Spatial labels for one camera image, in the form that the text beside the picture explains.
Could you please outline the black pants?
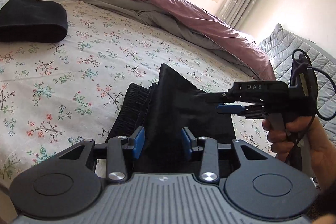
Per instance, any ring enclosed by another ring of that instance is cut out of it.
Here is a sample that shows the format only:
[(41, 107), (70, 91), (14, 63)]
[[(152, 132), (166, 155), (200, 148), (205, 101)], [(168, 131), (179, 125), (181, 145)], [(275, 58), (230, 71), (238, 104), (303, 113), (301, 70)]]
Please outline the black pants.
[(184, 127), (195, 137), (210, 137), (222, 144), (230, 144), (235, 138), (231, 116), (219, 114), (217, 106), (207, 103), (203, 94), (204, 91), (163, 64), (157, 84), (150, 88), (129, 85), (108, 138), (130, 136), (139, 126), (144, 127), (145, 143), (134, 163), (134, 172), (198, 174), (201, 160), (185, 158)]

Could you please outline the floral bed sheet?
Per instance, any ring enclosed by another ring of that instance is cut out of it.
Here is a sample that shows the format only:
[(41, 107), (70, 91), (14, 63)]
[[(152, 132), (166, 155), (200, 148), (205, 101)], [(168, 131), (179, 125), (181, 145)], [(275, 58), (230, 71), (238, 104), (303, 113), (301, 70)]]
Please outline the floral bed sheet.
[(103, 141), (132, 83), (147, 88), (167, 64), (204, 92), (261, 80), (238, 61), (82, 0), (56, 2), (58, 43), (1, 42), (1, 186), (83, 140)]

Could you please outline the brown fleece right sleeve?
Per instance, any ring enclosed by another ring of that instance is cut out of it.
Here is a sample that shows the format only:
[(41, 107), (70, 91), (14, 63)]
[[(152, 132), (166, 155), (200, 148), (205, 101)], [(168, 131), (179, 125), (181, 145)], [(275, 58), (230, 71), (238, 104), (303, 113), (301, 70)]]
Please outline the brown fleece right sleeve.
[(313, 223), (335, 224), (335, 185), (323, 191), (314, 204)]

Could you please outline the mauve and grey duvet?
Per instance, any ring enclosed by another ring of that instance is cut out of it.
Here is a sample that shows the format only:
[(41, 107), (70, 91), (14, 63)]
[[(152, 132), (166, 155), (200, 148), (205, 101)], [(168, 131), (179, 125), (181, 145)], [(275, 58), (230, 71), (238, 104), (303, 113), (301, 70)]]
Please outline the mauve and grey duvet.
[(82, 0), (117, 9), (148, 26), (158, 26), (222, 58), (238, 61), (258, 79), (275, 80), (267, 54), (247, 36), (216, 16), (184, 0)]

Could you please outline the folded black garment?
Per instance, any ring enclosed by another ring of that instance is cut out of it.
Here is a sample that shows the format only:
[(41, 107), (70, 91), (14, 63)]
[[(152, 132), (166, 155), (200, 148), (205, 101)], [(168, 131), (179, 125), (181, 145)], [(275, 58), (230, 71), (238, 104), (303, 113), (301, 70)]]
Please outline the folded black garment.
[(1, 42), (58, 43), (67, 34), (67, 12), (56, 2), (9, 0), (1, 8)]

